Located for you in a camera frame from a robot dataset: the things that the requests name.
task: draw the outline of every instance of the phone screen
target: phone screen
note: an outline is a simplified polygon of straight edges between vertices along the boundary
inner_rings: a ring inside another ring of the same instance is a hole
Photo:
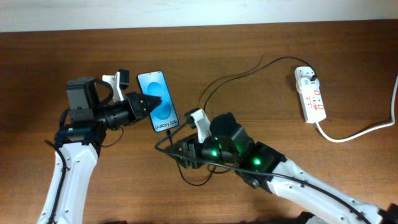
[[[150,113],[155,132],[161,132],[179,125],[173,101],[162,72],[150,72],[137,76],[141,92],[145,95],[160,96],[162,104]]]

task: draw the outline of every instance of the smartphone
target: smartphone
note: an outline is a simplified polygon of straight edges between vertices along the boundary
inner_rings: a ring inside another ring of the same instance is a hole
[[[163,72],[139,74],[137,81],[142,94],[160,96],[162,98],[162,104],[156,107],[149,115],[154,131],[159,133],[177,127],[180,123]]]

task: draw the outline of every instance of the robotic arm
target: robotic arm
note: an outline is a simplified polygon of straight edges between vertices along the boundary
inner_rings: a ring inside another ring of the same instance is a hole
[[[161,142],[156,145],[182,167],[198,169],[208,163],[235,170],[251,187],[262,188],[312,212],[314,215],[304,223],[397,223],[397,205],[384,211],[323,183],[275,149],[255,143],[231,113],[222,114],[211,123],[199,109],[185,117],[191,128],[197,128],[197,134],[166,149],[159,148]]]
[[[109,88],[100,101],[96,84]],[[82,223],[88,182],[97,163],[106,130],[117,130],[144,119],[161,103],[160,97],[136,92],[123,95],[129,71],[104,75],[103,80],[82,77],[67,83],[69,109],[55,135],[55,168],[44,208],[37,223]],[[113,98],[114,104],[108,103]],[[70,124],[65,124],[66,116]]]

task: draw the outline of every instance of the power strip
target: power strip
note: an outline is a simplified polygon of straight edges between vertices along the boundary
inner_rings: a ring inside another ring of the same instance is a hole
[[[294,71],[296,77],[296,89],[300,94],[305,122],[316,123],[326,118],[319,80],[311,81],[315,72],[310,67],[298,67]]]
[[[294,71],[294,75],[296,77],[296,89],[300,94],[300,100],[303,108],[305,122],[314,124],[315,127],[318,129],[319,133],[331,142],[349,141],[356,137],[360,137],[366,133],[369,133],[371,131],[392,126],[396,121],[394,116],[394,102],[396,99],[396,93],[398,88],[398,77],[394,85],[394,90],[392,91],[390,123],[374,126],[367,130],[356,133],[348,138],[332,139],[323,132],[321,126],[319,125],[319,122],[326,118],[326,113],[325,113],[325,107],[322,102],[321,91],[319,90],[320,86],[319,80],[315,72],[310,67],[298,67]]]

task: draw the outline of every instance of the white wall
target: white wall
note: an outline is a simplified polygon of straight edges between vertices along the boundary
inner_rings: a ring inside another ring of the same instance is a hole
[[[398,19],[398,0],[1,0],[0,31]]]

